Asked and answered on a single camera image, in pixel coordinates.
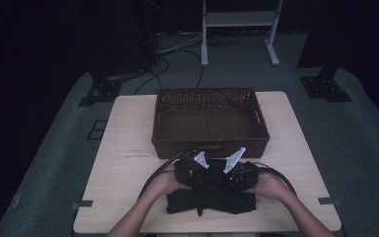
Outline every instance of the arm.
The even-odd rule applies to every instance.
[[[174,170],[174,165],[170,165],[165,168],[165,171],[172,170]],[[160,196],[169,195],[179,189],[189,189],[189,187],[179,183],[175,178],[174,172],[165,172],[160,174],[150,183],[149,187],[136,202],[136,204],[114,226],[107,236],[137,236],[153,203]]]
[[[290,211],[303,236],[335,236],[275,175],[260,174],[257,184],[246,192],[281,201]]]

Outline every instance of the table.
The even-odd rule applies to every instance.
[[[333,231],[341,222],[333,204],[319,204],[329,194],[283,92],[257,92],[270,140],[261,161],[281,172],[305,205]],[[106,132],[74,223],[76,233],[108,233],[135,203],[149,176],[166,160],[156,156],[151,143],[156,96],[116,98]],[[166,197],[150,210],[142,233],[222,233],[297,231],[287,209],[278,201],[257,196],[257,210],[230,214],[206,209],[166,212]]]
[[[269,39],[265,39],[266,50],[273,66],[279,65],[273,49],[273,40],[281,14],[283,0],[278,0],[275,11],[258,12],[215,12],[207,13],[206,1],[202,2],[202,43],[201,65],[208,65],[207,28],[208,27],[258,27],[271,26]]]

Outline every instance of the dark curtain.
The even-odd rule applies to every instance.
[[[379,109],[379,1],[322,0],[298,67],[336,64]]]
[[[152,0],[156,16],[156,31],[201,31],[202,0]],[[276,7],[277,0],[207,0],[207,11],[267,11]],[[278,30],[284,33],[306,32],[316,13],[318,2],[285,0]]]

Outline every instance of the wooden table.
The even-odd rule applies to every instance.
[[[330,229],[341,229],[333,204],[319,204],[329,194],[297,118],[283,92],[257,92],[270,141],[261,161],[281,172],[299,198]],[[160,160],[151,143],[156,96],[120,96],[107,124],[83,200],[74,223],[76,233],[108,233],[135,203]],[[230,214],[206,209],[166,212],[166,197],[150,210],[142,233],[220,233],[297,231],[287,209],[278,201],[257,196],[257,210]]]

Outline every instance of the white metal frame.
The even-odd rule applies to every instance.
[[[268,51],[273,66],[279,65],[278,57],[273,49],[273,40],[278,26],[279,16],[283,0],[278,0],[275,11],[262,12],[217,12],[207,13],[207,0],[202,2],[202,44],[201,44],[201,65],[208,66],[207,52],[207,28],[208,27],[256,27],[271,26],[268,39],[265,39],[265,46]]]

